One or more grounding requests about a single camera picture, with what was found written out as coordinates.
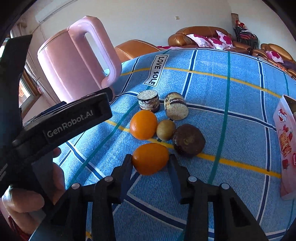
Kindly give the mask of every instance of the snack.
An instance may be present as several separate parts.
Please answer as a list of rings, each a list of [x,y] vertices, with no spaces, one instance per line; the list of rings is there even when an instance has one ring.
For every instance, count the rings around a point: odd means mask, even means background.
[[[193,157],[205,147],[205,138],[201,131],[193,125],[184,124],[177,128],[173,135],[174,149],[187,157]]]
[[[176,130],[176,125],[171,120],[161,121],[156,129],[156,134],[162,141],[168,141],[172,138],[174,131]]]
[[[188,116],[188,107],[182,95],[177,92],[169,93],[164,101],[166,115],[175,121]]]
[[[153,113],[159,111],[159,97],[155,90],[142,91],[137,95],[137,98],[141,110],[150,110]]]
[[[133,152],[132,163],[142,175],[152,175],[160,171],[168,162],[168,149],[157,143],[139,146]]]
[[[134,114],[130,122],[130,133],[139,140],[147,140],[154,136],[157,118],[149,110],[141,110]]]
[[[296,100],[283,95],[273,115],[281,152],[281,188],[283,200],[296,197]]]

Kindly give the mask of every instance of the cardboard box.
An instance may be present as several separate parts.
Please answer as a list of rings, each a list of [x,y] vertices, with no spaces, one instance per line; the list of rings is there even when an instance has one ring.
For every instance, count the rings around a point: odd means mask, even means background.
[[[281,189],[283,200],[296,197],[296,100],[283,95],[273,115],[281,151]]]

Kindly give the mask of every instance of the orange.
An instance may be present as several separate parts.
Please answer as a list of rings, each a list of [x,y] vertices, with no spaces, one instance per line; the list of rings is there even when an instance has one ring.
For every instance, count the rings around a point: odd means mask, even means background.
[[[139,140],[147,140],[154,136],[157,129],[157,118],[149,110],[141,110],[134,114],[130,122],[130,132]]]
[[[157,143],[139,146],[133,152],[132,163],[142,175],[152,175],[160,171],[168,162],[168,149]]]

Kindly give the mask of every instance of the human hand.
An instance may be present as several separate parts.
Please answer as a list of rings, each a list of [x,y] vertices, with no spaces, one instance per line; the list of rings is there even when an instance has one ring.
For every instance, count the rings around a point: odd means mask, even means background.
[[[60,154],[61,149],[55,148],[53,157],[57,157]],[[55,204],[65,192],[64,172],[55,163],[53,163],[53,182],[56,190],[52,202]],[[34,220],[29,212],[40,210],[44,206],[44,199],[40,194],[9,186],[2,196],[2,202],[8,214],[23,232],[31,235],[39,226],[40,223]]]

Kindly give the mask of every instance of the kettle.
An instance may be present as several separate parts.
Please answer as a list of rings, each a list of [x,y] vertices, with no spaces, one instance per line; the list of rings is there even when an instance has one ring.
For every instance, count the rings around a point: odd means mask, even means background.
[[[110,73],[106,76],[85,34],[94,38]],[[109,87],[120,76],[121,61],[98,18],[85,16],[49,38],[38,50],[43,72],[61,101],[70,103]]]

